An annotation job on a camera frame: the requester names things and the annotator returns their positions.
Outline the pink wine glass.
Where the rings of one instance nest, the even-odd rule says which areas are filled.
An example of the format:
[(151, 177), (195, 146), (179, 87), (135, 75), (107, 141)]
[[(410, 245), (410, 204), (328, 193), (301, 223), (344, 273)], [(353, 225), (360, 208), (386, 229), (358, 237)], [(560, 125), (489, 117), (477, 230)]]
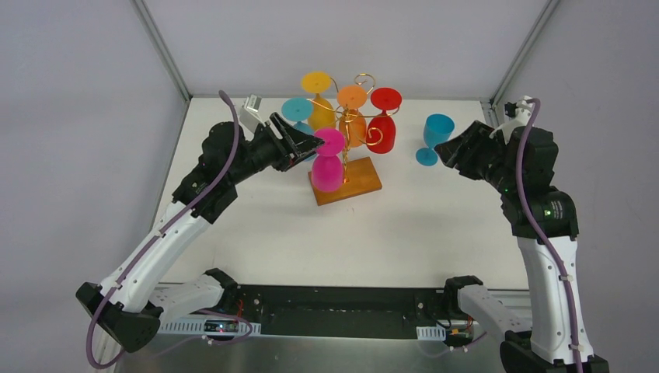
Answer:
[(333, 192), (343, 184), (343, 163), (339, 154), (345, 147), (345, 137), (330, 127), (321, 128), (314, 135), (323, 140), (323, 145), (316, 150), (312, 164), (312, 185), (322, 192)]

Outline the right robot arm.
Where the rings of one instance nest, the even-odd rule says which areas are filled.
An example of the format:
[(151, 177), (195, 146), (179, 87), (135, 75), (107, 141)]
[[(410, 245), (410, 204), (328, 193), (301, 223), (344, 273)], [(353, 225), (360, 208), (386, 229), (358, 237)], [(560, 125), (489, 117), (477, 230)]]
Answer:
[(607, 372), (585, 330), (576, 278), (579, 234), (574, 201), (552, 184), (558, 146), (550, 131), (517, 127), (508, 136), (476, 121), (435, 147), (461, 176), (499, 194), (527, 275), (532, 318), (496, 302), (474, 276), (453, 277), (441, 297), (445, 315), (474, 318), (499, 345), (507, 372)]

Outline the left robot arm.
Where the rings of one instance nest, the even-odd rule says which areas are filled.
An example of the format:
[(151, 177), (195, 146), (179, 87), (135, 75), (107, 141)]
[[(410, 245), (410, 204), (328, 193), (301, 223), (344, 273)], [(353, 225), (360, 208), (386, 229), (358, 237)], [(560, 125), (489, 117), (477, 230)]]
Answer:
[(293, 128), (277, 113), (257, 124), (251, 138), (236, 120), (211, 127), (197, 164), (174, 190), (160, 221), (111, 275), (77, 290), (75, 296), (91, 318), (87, 341), (101, 328), (124, 352), (134, 353), (162, 325), (182, 316), (211, 308), (230, 313), (238, 285), (222, 270), (207, 270), (166, 289), (159, 289), (159, 282), (237, 199), (241, 182), (266, 168), (288, 171), (322, 146), (321, 138)]

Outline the blue wine glass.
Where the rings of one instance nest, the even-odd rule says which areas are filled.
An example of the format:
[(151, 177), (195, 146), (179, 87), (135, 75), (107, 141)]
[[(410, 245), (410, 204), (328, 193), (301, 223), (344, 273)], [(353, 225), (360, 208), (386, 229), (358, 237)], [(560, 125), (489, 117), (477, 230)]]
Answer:
[(434, 166), (439, 157), (434, 148), (449, 140), (455, 129), (455, 122), (442, 113), (431, 114), (425, 121), (423, 140), (425, 147), (419, 148), (415, 154), (416, 160), (422, 166)]

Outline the gold rack with wooden base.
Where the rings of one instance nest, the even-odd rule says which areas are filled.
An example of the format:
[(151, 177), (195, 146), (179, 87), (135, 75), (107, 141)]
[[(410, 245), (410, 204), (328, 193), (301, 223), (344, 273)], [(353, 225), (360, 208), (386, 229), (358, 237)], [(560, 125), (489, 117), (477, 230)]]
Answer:
[[(334, 78), (332, 78), (332, 80), (333, 80), (333, 85), (327, 91), (322, 93), (322, 97), (327, 99), (334, 107), (334, 110), (336, 111), (335, 129), (339, 130), (339, 121), (343, 110), (338, 104), (336, 98), (337, 98), (337, 93), (343, 87), (340, 88)], [(378, 89), (376, 79), (371, 74), (361, 73), (354, 77), (353, 83), (350, 85), (359, 85), (367, 93), (366, 103), (359, 109), (359, 112), (365, 118), (366, 124), (368, 126), (371, 118), (381, 113), (379, 109), (375, 108), (371, 104), (371, 94), (375, 89)], [(367, 148), (366, 138), (361, 146), (369, 150)], [(338, 190), (335, 190), (333, 192), (322, 192), (316, 189), (312, 185), (312, 181), (311, 181), (311, 171), (312, 171), (312, 167), (311, 167), (311, 171), (309, 172), (309, 182), (312, 186), (316, 203), (319, 206), (323, 206), (340, 200), (346, 200), (348, 198), (375, 192), (382, 188), (382, 182), (379, 179), (379, 176), (377, 174), (377, 171), (375, 169), (374, 163), (371, 160), (371, 158), (366, 156), (360, 159), (351, 160), (349, 159), (349, 153), (351, 149), (352, 148), (348, 147), (345, 138), (345, 147), (343, 151), (339, 154), (339, 157), (343, 163), (343, 184)]]

